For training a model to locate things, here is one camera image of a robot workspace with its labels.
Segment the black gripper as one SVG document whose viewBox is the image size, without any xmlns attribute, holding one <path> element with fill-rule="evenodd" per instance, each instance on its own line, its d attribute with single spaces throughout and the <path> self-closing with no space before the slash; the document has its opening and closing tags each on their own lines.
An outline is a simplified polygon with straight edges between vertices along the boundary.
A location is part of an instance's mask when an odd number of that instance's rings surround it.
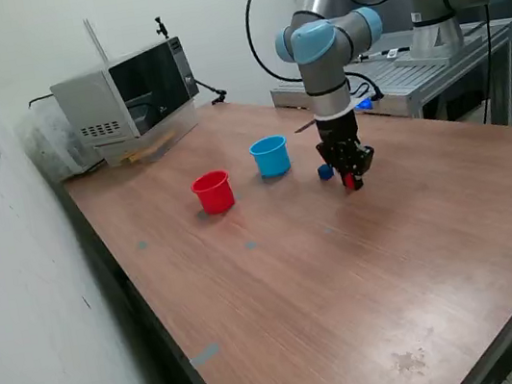
<svg viewBox="0 0 512 384">
<path fill-rule="evenodd" d="M 321 142 L 316 145 L 325 163 L 338 171 L 345 188 L 358 191 L 370 169 L 374 149 L 360 143 L 356 114 L 353 111 L 330 119 L 315 120 Z"/>
</svg>

